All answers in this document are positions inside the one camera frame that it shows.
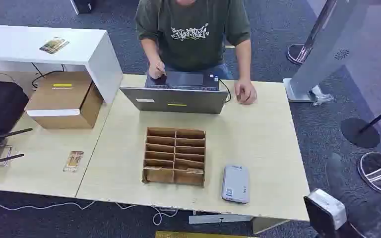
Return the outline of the person's right hand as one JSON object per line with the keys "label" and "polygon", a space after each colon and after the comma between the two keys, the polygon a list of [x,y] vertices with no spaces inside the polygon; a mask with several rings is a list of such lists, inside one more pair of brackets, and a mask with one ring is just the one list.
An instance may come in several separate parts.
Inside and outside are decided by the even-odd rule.
{"label": "person's right hand", "polygon": [[165,65],[161,60],[154,60],[150,62],[148,68],[148,75],[153,79],[158,79],[166,75]]}

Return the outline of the person's left hand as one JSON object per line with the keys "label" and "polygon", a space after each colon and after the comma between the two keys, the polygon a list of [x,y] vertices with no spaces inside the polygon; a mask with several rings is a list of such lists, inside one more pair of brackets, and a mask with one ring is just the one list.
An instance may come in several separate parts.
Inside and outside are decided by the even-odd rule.
{"label": "person's left hand", "polygon": [[256,101],[257,92],[250,79],[240,78],[235,82],[235,95],[238,103],[249,105]]}

